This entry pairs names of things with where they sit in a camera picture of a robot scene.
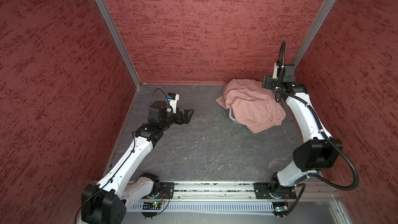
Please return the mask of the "pink shorts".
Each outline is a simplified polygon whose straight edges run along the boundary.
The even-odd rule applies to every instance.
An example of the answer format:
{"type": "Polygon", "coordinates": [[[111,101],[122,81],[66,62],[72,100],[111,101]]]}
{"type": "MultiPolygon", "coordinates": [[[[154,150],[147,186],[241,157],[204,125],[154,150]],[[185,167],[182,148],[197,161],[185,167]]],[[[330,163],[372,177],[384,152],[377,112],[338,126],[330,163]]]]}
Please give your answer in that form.
{"type": "Polygon", "coordinates": [[[231,80],[216,102],[231,109],[235,120],[252,133],[281,125],[286,118],[286,112],[276,102],[273,92],[262,88],[262,83],[253,79],[231,80]]]}

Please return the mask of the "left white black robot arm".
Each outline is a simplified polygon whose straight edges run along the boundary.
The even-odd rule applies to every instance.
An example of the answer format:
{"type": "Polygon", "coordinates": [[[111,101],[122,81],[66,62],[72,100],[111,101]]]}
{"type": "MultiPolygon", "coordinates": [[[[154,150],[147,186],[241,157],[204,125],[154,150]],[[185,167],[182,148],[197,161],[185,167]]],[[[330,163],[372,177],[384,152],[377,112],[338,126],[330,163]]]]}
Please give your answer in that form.
{"type": "Polygon", "coordinates": [[[96,185],[88,184],[81,194],[78,213],[85,224],[120,224],[129,203],[144,197],[170,199],[161,188],[158,176],[142,174],[133,184],[129,181],[143,159],[154,149],[164,132],[173,124],[189,124],[194,110],[180,111],[177,100],[155,101],[149,107],[149,117],[135,132],[133,141],[116,165],[96,185]]]}

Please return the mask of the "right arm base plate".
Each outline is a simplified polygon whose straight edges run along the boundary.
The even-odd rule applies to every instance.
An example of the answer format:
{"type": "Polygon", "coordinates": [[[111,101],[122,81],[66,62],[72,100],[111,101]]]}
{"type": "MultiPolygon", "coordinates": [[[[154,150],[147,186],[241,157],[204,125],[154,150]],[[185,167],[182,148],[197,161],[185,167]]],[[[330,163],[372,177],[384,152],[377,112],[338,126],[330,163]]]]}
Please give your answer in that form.
{"type": "Polygon", "coordinates": [[[284,187],[278,183],[254,183],[254,192],[256,199],[279,200],[288,197],[288,199],[296,199],[294,187],[284,187]]]}

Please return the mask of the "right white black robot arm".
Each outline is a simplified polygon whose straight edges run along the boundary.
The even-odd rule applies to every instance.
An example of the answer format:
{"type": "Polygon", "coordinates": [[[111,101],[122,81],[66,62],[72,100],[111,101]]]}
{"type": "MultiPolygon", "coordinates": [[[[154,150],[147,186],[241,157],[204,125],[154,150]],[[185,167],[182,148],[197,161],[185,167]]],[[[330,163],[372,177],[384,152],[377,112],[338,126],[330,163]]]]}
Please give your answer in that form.
{"type": "Polygon", "coordinates": [[[263,88],[275,93],[276,101],[290,115],[303,140],[303,144],[293,151],[292,162],[274,173],[269,183],[270,195],[280,199],[311,174],[317,175],[319,171],[331,168],[339,154],[324,138],[324,135],[332,136],[315,118],[306,87],[295,83],[294,64],[276,62],[272,76],[264,77],[263,88]]]}

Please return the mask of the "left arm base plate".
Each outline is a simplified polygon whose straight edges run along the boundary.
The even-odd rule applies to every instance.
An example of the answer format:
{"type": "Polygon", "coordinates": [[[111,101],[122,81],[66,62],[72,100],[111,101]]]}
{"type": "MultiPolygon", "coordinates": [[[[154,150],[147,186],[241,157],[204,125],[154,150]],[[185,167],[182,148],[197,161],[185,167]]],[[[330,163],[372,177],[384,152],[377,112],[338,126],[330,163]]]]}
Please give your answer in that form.
{"type": "Polygon", "coordinates": [[[175,183],[155,182],[152,191],[143,199],[172,199],[174,194],[175,183]]]}

